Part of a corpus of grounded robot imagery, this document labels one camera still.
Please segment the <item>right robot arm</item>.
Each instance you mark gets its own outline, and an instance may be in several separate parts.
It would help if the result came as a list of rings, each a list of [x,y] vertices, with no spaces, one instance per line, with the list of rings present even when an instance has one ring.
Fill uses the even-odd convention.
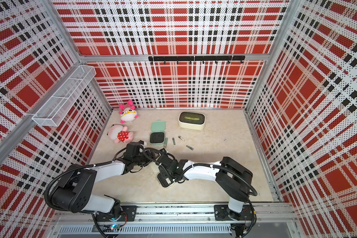
[[[195,179],[216,182],[228,194],[228,209],[235,214],[242,213],[250,196],[257,196],[257,190],[251,185],[253,173],[230,157],[213,163],[199,163],[178,161],[171,154],[161,152],[155,165],[159,169],[157,179],[165,188]]]

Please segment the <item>green nail clipper case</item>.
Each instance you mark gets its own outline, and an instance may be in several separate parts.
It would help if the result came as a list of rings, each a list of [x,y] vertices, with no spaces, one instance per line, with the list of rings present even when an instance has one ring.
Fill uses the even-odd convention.
[[[163,145],[165,142],[165,121],[154,121],[151,125],[149,142],[151,145]]]

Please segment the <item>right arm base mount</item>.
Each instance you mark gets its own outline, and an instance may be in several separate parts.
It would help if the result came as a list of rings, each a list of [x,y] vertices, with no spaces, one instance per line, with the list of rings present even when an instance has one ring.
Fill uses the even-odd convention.
[[[228,205],[215,205],[214,214],[216,221],[251,221],[253,212],[251,206],[244,204],[240,213],[229,209]]]

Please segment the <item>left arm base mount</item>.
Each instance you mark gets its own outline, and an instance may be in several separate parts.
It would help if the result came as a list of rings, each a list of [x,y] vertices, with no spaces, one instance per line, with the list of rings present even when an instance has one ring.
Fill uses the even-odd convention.
[[[110,213],[97,212],[96,220],[98,222],[133,222],[136,217],[136,205],[119,205]]]

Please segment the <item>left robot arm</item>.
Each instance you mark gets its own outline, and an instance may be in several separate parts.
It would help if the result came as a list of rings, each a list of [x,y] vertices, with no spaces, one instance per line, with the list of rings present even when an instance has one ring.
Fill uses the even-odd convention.
[[[57,211],[71,213],[101,212],[117,217],[121,214],[120,201],[92,193],[96,183],[111,177],[131,173],[135,166],[141,168],[149,165],[156,156],[145,152],[146,143],[131,142],[120,150],[111,161],[79,165],[73,164],[57,175],[44,191],[46,204]]]

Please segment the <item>cream case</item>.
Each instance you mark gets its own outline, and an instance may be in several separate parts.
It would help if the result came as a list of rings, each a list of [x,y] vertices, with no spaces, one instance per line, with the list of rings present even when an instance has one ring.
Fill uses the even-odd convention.
[[[156,163],[151,162],[150,167],[156,174],[156,178],[163,188],[168,188],[174,183],[162,166],[158,166]]]

